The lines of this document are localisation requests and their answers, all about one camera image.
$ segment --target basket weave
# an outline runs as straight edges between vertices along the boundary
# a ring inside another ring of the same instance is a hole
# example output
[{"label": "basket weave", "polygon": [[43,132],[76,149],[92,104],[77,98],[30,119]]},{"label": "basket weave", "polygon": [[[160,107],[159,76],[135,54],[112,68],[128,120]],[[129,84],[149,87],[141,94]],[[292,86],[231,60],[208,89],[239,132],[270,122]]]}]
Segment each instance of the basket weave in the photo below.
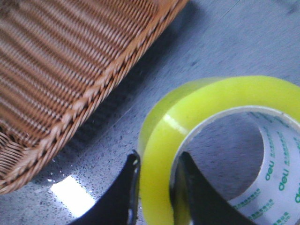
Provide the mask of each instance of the basket weave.
[{"label": "basket weave", "polygon": [[23,0],[0,19],[0,194],[74,135],[187,0]]}]

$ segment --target tape roll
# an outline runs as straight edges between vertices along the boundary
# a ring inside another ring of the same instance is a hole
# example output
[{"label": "tape roll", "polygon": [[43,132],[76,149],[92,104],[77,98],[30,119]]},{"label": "tape roll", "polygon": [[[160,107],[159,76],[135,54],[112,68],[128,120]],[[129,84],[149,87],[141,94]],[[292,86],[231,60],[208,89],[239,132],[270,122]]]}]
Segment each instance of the tape roll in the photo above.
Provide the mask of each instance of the tape roll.
[{"label": "tape roll", "polygon": [[[252,113],[261,130],[265,152],[258,178],[230,204],[258,224],[295,224],[300,218],[300,172],[295,172],[293,179],[289,173],[290,167],[300,160],[300,88],[273,77],[241,76],[187,83],[166,95],[147,116],[140,133],[139,153],[140,196],[149,225],[174,224],[169,194],[172,166],[190,134],[200,132],[217,118],[238,112]],[[276,189],[267,192],[274,184]],[[279,203],[273,207],[274,201],[286,198],[294,203],[291,212]],[[257,210],[251,213],[245,205]],[[268,207],[274,208],[271,214],[266,211]]]}]

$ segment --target speckled surface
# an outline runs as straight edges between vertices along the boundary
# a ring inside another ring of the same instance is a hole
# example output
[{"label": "speckled surface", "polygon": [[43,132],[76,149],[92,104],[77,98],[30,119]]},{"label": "speckled surface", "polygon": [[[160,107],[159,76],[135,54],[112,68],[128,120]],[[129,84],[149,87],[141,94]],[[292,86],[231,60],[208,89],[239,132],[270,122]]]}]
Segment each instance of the speckled surface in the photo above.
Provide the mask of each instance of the speckled surface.
[{"label": "speckled surface", "polygon": [[[74,216],[50,190],[54,183],[71,175],[100,198],[136,149],[147,112],[167,92],[202,77],[253,74],[300,85],[300,2],[192,0],[53,162],[22,189],[0,196],[0,224],[67,224]],[[201,145],[224,134],[195,157],[231,198],[257,173],[262,142],[242,116],[209,127]],[[141,214],[137,224],[145,224]]]}]

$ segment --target cardboard tape core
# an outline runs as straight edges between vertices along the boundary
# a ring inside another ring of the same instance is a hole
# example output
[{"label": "cardboard tape core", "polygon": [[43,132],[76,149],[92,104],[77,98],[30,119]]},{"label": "cardboard tape core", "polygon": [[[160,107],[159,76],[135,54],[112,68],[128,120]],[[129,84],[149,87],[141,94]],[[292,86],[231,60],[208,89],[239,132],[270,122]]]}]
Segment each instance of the cardboard tape core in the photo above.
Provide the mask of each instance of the cardboard tape core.
[{"label": "cardboard tape core", "polygon": [[294,225],[300,218],[300,126],[288,115],[271,108],[236,107],[201,122],[187,135],[177,151],[170,184],[173,183],[178,156],[197,134],[222,117],[244,112],[261,132],[263,161],[252,185],[229,203],[258,225]]}]

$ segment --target woven basket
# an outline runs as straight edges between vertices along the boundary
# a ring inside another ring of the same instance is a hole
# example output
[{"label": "woven basket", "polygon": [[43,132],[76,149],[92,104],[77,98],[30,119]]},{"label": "woven basket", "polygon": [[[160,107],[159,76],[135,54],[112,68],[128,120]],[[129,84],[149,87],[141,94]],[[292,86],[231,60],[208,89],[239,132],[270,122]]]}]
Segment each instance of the woven basket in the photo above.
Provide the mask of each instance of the woven basket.
[{"label": "woven basket", "polygon": [[0,194],[29,182],[187,0],[23,0],[0,19]]}]

